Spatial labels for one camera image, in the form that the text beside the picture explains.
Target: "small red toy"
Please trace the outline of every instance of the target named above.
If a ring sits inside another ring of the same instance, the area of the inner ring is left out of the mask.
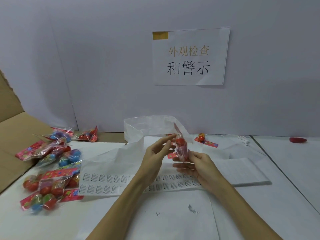
[[[98,139],[98,127],[96,126],[94,129],[92,130],[88,130],[88,131],[83,131],[79,134],[76,134],[73,137],[73,140],[75,141],[90,141],[90,142],[96,142]]]
[[[206,135],[205,135],[204,133],[200,133],[200,134],[198,135],[198,140],[199,140],[200,142],[204,143],[205,137],[206,137]]]
[[[51,211],[55,208],[58,199],[53,194],[47,194],[43,197],[42,208]]]
[[[68,188],[76,188],[79,186],[79,173],[72,176],[69,183],[67,184]]]
[[[301,137],[290,137],[289,141],[292,143],[305,143],[307,140]]]
[[[28,177],[26,177],[23,181],[22,186],[30,191],[30,192],[34,192],[38,189],[39,186],[39,181],[37,180],[37,176],[35,175],[30,175]]]

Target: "white paper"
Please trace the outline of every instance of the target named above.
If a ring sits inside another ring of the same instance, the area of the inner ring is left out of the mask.
[[[232,160],[216,160],[215,165],[221,174],[233,186],[251,186],[271,184],[270,180],[248,158]],[[106,168],[94,166],[95,171],[88,168],[81,172],[79,195],[118,196],[129,184],[134,174],[125,174],[129,164],[110,163]],[[187,189],[204,190],[196,178],[185,173],[178,173],[172,163],[162,163],[155,181],[144,193],[179,191]]]
[[[230,28],[168,32],[152,41],[155,85],[221,85]]]
[[[229,152],[217,149],[217,148],[209,146],[209,145],[203,145],[202,153],[208,154],[208,156],[212,160],[220,160],[220,159],[226,160],[226,159],[230,158],[230,153]]]
[[[95,201],[79,227],[75,240],[85,240],[116,201]],[[145,194],[138,203],[126,240],[219,240],[208,193],[185,191]]]

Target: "finger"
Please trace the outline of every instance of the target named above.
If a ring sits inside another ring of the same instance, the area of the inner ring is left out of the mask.
[[[202,153],[194,152],[194,151],[189,151],[189,160],[193,163],[197,163],[201,160],[202,158]]]
[[[163,159],[166,155],[168,155],[170,152],[170,146],[171,141],[167,141],[167,143],[164,145],[164,147],[160,150],[160,152],[157,153],[157,155],[160,156],[161,159]]]
[[[178,157],[173,157],[173,158],[172,158],[172,161],[174,161],[174,162],[181,162],[180,158],[178,158]]]
[[[176,134],[172,134],[170,136],[162,137],[159,140],[157,140],[154,144],[152,144],[151,147],[152,148],[160,147],[162,144],[167,143],[167,141],[174,139],[176,136],[177,136]]]
[[[196,167],[193,163],[174,163],[172,164],[174,168],[187,168],[187,169],[192,169],[195,170]]]

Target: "paper sign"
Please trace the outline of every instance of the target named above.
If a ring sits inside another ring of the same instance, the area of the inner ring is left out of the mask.
[[[230,28],[168,32],[152,40],[155,85],[222,85]]]

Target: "red ball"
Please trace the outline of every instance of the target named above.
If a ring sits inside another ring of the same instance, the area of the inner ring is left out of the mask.
[[[40,194],[42,194],[43,196],[47,195],[47,194],[50,194],[51,193],[51,186],[46,186],[46,187],[43,187],[41,190],[40,190]]]
[[[63,188],[53,188],[51,190],[51,193],[56,197],[60,197],[60,196],[63,196],[64,190]]]
[[[75,188],[75,187],[78,187],[78,183],[79,183],[79,180],[76,180],[74,179],[73,177],[70,179],[67,187],[69,188]]]
[[[39,186],[39,181],[35,181],[31,184],[29,184],[26,189],[29,190],[30,192],[36,191],[38,189]]]
[[[23,182],[23,187],[26,189],[32,182],[30,180],[26,180]]]
[[[183,138],[176,139],[176,144],[179,146],[184,146],[185,143],[186,141]]]
[[[57,199],[56,198],[51,198],[50,200],[46,201],[43,205],[42,208],[51,211],[54,209],[54,207],[56,206],[57,203]]]

